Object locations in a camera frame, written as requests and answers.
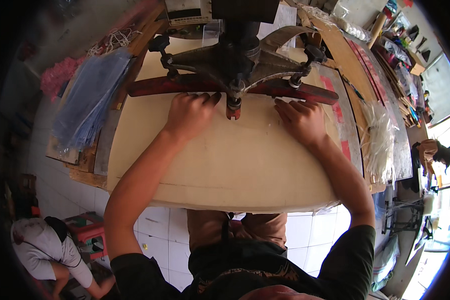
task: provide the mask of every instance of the person with brown hair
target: person with brown hair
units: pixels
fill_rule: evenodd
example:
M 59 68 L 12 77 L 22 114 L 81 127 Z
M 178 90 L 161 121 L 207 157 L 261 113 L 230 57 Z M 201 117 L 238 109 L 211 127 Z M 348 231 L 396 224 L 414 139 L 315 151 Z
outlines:
M 450 147 L 445 147 L 438 140 L 424 140 L 416 142 L 413 147 L 418 150 L 420 163 L 423 166 L 423 176 L 428 175 L 431 179 L 435 175 L 432 163 L 439 161 L 447 168 L 450 166 Z
M 420 191 L 420 165 L 423 166 L 423 176 L 427 176 L 430 181 L 433 175 L 435 175 L 432 166 L 434 161 L 441 162 L 447 168 L 450 166 L 450 147 L 445 147 L 437 140 L 427 139 L 422 142 L 417 141 L 412 146 L 411 154 L 413 177 L 404 179 L 401 183 L 405 189 L 411 189 L 415 193 Z

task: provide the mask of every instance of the pink material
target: pink material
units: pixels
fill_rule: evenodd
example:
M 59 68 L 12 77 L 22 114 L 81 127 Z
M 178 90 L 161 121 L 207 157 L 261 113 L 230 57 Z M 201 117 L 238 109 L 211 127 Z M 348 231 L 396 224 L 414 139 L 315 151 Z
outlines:
M 52 102 L 57 97 L 63 84 L 69 81 L 77 68 L 84 62 L 85 56 L 78 59 L 66 57 L 61 62 L 55 63 L 52 68 L 46 69 L 41 78 L 40 89 L 51 97 Z
M 368 76 L 368 79 L 370 80 L 370 84 L 372 85 L 375 95 L 377 96 L 378 100 L 382 102 L 385 109 L 388 111 L 391 122 L 396 127 L 398 127 L 398 123 L 395 118 L 395 113 L 392 109 L 392 105 L 388 100 L 387 93 L 385 92 L 384 86 L 382 85 L 380 77 L 378 76 L 377 71 L 373 67 L 370 58 L 365 53 L 365 50 L 362 47 L 360 47 L 360 45 L 358 45 L 352 40 L 349 40 L 348 38 L 346 40 L 350 45 L 350 48 L 352 48 L 352 50 L 354 51 L 356 57 L 358 58 L 358 61 L 362 64 L 363 70 L 365 70 L 365 73 Z
M 323 86 L 327 90 L 335 92 L 334 85 L 333 85 L 332 81 L 330 80 L 330 78 L 320 75 L 320 81 L 323 82 Z M 340 134 L 340 132 L 342 131 L 340 129 L 345 124 L 344 116 L 342 113 L 342 108 L 340 107 L 340 104 L 338 103 L 338 101 L 335 104 L 333 104 L 331 106 L 331 108 L 333 109 L 333 114 L 335 115 L 335 119 L 337 121 L 338 132 Z M 342 140 L 342 138 L 344 138 L 344 137 L 340 134 L 340 140 L 341 140 L 341 144 L 342 144 L 342 153 L 345 155 L 345 157 L 349 161 L 352 161 L 352 156 L 350 154 L 350 146 L 349 146 L 348 140 Z
M 325 77 L 324 75 L 320 75 L 320 81 L 323 82 L 323 85 L 327 90 L 335 92 L 334 85 L 332 84 L 330 78 Z M 344 116 L 342 114 L 342 108 L 340 108 L 340 104 L 338 103 L 338 101 L 333 104 L 331 108 L 333 109 L 333 113 L 335 114 L 337 123 L 345 123 Z
M 349 161 L 352 161 L 352 156 L 350 155 L 350 146 L 348 141 L 342 141 L 342 153 L 346 156 Z

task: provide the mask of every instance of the white tile floor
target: white tile floor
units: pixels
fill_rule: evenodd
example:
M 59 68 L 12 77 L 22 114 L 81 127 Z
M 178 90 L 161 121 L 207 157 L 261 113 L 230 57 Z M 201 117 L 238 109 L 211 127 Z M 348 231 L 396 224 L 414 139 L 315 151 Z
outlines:
M 64 219 L 86 211 L 103 215 L 108 193 L 71 180 L 69 169 L 45 156 L 57 106 L 58 101 L 51 103 L 48 98 L 44 98 L 39 105 L 30 148 L 23 154 L 26 163 L 21 164 L 21 171 L 37 176 L 37 199 L 43 216 Z M 241 214 L 235 218 L 241 219 L 243 216 Z M 312 276 L 318 276 L 331 246 L 349 225 L 350 214 L 343 205 L 315 216 L 312 213 L 289 213 L 286 225 L 289 259 Z M 381 225 L 377 226 L 379 235 Z M 168 282 L 180 291 L 191 283 L 192 275 L 188 270 L 189 235 L 184 209 L 149 207 L 138 218 L 134 230 L 143 253 L 156 259 Z M 109 266 L 108 257 L 101 263 Z

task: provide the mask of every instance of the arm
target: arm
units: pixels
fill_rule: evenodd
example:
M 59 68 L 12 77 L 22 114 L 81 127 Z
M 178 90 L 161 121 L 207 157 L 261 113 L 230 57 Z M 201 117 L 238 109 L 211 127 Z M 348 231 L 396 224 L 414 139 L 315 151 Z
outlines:
M 55 274 L 55 286 L 53 288 L 53 299 L 60 300 L 60 292 L 66 286 L 69 281 L 69 270 L 61 263 L 50 261 L 52 265 L 53 273 Z
M 324 111 L 317 103 L 275 100 L 285 129 L 318 159 L 335 195 L 351 215 L 350 228 L 375 227 L 375 207 L 365 180 L 325 131 Z
M 220 93 L 211 97 L 180 93 L 173 98 L 164 128 L 126 171 L 108 200 L 103 218 L 110 260 L 142 253 L 133 224 L 149 205 L 175 155 L 210 124 L 220 97 Z

